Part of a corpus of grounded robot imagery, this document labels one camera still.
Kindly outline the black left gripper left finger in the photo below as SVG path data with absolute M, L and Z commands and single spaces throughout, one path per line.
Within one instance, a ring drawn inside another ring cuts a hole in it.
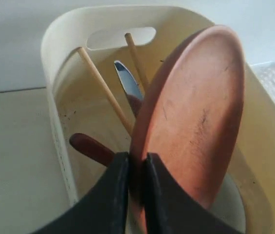
M 128 153 L 117 153 L 90 191 L 38 234 L 123 234 L 128 211 Z

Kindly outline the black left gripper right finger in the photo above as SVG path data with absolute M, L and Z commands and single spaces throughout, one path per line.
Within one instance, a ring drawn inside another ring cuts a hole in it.
M 149 234 L 238 233 L 189 196 L 155 153 L 143 163 L 142 201 Z

